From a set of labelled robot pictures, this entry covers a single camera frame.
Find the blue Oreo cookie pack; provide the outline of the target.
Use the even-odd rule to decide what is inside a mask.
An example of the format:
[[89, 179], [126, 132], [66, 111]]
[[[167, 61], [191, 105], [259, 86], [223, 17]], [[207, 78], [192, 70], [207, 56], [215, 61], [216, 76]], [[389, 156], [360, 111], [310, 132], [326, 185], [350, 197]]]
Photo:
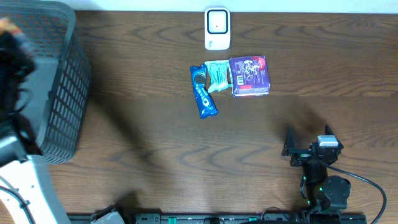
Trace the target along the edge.
[[207, 72], [206, 65], [200, 65], [199, 67], [191, 66], [190, 72], [192, 76], [193, 95], [195, 96], [200, 118], [205, 119], [209, 116], [217, 115], [218, 109], [205, 88]]

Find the small orange snack box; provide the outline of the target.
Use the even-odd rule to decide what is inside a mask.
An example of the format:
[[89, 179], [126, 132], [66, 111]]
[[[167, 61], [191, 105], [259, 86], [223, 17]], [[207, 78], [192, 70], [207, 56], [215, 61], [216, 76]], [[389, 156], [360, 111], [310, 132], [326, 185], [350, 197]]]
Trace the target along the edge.
[[22, 30], [13, 23], [9, 18], [1, 18], [1, 35], [5, 33], [11, 34], [19, 43], [19, 45], [25, 45], [28, 43], [25, 34]]

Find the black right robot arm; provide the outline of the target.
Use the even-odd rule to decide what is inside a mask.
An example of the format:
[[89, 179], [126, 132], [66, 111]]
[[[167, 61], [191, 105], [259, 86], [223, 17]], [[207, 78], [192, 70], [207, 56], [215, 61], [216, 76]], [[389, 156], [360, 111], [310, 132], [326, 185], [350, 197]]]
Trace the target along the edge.
[[317, 212], [339, 212], [347, 208], [350, 181], [328, 175], [327, 171], [328, 166], [338, 160], [343, 148], [329, 126], [325, 126], [325, 133], [317, 136], [307, 149], [297, 148], [292, 129], [287, 129], [282, 155], [290, 157], [292, 167], [303, 169], [300, 193]]

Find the purple snack box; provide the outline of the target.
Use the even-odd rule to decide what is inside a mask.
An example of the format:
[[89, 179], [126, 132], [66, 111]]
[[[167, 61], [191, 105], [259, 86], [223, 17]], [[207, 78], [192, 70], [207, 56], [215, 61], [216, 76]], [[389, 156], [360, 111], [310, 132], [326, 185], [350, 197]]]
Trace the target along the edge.
[[245, 56], [229, 59], [234, 97], [268, 95], [271, 89], [266, 57]]

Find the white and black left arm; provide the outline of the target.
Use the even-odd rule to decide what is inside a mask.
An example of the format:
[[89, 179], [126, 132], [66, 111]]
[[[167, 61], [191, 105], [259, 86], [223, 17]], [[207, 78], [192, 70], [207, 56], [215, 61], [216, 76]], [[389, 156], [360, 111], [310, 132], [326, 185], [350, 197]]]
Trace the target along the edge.
[[30, 123], [17, 107], [19, 85], [35, 69], [19, 38], [1, 32], [1, 200], [15, 223], [124, 223], [108, 207], [93, 215], [67, 215], [50, 180]]

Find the mint green snack packet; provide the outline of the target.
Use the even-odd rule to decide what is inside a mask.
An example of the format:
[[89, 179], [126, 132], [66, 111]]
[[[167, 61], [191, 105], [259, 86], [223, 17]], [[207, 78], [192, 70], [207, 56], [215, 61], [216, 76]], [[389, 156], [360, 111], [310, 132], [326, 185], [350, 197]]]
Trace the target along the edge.
[[207, 67], [211, 85], [208, 92], [222, 91], [233, 85], [228, 81], [229, 60], [214, 60], [205, 62]]

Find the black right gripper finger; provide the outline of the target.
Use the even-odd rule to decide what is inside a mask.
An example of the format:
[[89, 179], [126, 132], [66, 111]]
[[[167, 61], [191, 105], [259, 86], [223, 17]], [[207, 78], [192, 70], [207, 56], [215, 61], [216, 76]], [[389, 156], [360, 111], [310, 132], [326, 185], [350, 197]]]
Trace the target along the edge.
[[295, 152], [294, 136], [292, 133], [292, 129], [290, 128], [290, 126], [288, 126], [285, 143], [282, 148], [281, 155], [282, 156], [291, 156], [294, 152]]
[[341, 141], [336, 137], [336, 135], [333, 133], [329, 125], [325, 125], [325, 134], [328, 136], [325, 146], [328, 147], [338, 147], [340, 149], [344, 148], [344, 145], [341, 143]]

